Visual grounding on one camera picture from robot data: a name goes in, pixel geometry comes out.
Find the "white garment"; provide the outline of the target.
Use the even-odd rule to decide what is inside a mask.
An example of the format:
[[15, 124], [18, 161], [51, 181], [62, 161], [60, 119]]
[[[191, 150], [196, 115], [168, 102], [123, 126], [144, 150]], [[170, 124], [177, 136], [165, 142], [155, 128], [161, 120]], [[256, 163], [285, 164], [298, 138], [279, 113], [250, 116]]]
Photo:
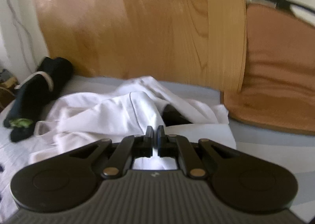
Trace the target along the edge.
[[143, 135], [148, 126], [154, 130], [165, 126], [191, 142], [209, 136], [217, 143], [236, 147], [223, 105], [183, 99], [147, 76], [128, 80], [108, 94], [82, 92], [60, 97], [46, 119], [35, 126], [35, 136], [47, 147], [32, 153], [29, 163], [103, 138], [120, 142], [130, 135]]

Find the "black clothes with green trim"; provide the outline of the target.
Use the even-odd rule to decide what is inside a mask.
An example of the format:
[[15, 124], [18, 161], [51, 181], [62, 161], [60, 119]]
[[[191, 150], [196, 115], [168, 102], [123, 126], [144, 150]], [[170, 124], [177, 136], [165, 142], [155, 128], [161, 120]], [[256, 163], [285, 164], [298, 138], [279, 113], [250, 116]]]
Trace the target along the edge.
[[45, 57], [36, 71], [17, 86], [17, 96], [3, 121], [11, 129], [13, 143], [34, 134], [44, 107], [55, 100], [74, 73], [73, 65], [64, 58]]

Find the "wooden headboard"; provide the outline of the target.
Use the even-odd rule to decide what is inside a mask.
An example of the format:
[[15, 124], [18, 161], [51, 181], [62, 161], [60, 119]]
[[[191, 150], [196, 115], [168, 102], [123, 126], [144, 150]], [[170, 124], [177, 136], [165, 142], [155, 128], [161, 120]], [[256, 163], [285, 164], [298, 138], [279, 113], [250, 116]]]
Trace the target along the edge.
[[240, 90], [246, 0], [34, 0], [50, 57], [79, 75]]

